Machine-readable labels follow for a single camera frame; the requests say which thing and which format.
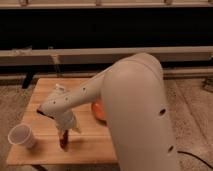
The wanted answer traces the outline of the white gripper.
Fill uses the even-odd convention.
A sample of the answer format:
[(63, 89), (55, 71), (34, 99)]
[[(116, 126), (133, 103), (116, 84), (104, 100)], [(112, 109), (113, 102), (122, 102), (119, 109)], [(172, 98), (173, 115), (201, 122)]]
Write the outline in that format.
[(66, 131), (72, 129), (77, 133), (81, 132), (80, 125), (72, 111), (67, 111), (56, 118), (56, 128), (59, 131)]

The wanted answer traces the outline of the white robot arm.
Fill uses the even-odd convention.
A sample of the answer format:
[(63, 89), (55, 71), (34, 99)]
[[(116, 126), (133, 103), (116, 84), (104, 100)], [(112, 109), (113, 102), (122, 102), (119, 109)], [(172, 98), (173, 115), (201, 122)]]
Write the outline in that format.
[(37, 112), (60, 131), (77, 128), (72, 109), (101, 100), (121, 171), (181, 171), (163, 69), (148, 53), (123, 58), (79, 87), (57, 84)]

